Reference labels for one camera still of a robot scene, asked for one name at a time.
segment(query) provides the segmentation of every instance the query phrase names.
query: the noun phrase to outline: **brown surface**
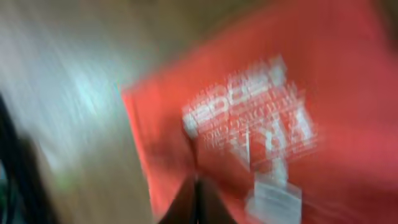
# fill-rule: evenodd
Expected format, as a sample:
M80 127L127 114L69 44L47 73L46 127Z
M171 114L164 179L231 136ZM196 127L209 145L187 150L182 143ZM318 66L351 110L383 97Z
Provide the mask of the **brown surface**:
M254 1L0 1L0 91L64 223L151 222L119 89Z

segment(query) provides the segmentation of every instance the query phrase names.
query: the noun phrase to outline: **red booklet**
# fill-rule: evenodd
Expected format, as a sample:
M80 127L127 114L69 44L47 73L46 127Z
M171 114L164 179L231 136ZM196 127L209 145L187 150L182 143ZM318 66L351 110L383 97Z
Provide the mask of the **red booklet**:
M154 213L199 173L254 222L255 175L283 158L302 223L397 223L397 64L369 1L281 1L125 90Z

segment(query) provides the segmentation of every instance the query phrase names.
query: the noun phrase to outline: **black object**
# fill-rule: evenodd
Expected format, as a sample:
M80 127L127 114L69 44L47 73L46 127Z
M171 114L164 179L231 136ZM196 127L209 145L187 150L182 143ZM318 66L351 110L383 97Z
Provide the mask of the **black object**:
M11 117L0 95L0 160L8 179L22 198L25 222L28 224L56 224L55 213L43 188L32 147L18 138ZM14 203L7 194L7 224L12 223Z

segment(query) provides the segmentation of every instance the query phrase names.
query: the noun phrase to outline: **red bag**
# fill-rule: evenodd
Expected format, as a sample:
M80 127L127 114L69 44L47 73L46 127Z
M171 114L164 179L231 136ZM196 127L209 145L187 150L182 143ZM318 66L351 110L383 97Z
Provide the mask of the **red bag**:
M248 222L254 173L283 154L302 223L396 223L397 86L397 59L367 1L286 1L123 100L159 217L184 178L201 173Z

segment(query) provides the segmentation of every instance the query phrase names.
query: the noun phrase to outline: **wooden floor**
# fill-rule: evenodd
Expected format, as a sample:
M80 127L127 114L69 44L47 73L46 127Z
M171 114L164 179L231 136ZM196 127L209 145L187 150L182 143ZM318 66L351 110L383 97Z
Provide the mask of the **wooden floor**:
M153 222L119 90L259 1L0 0L0 91L63 223Z

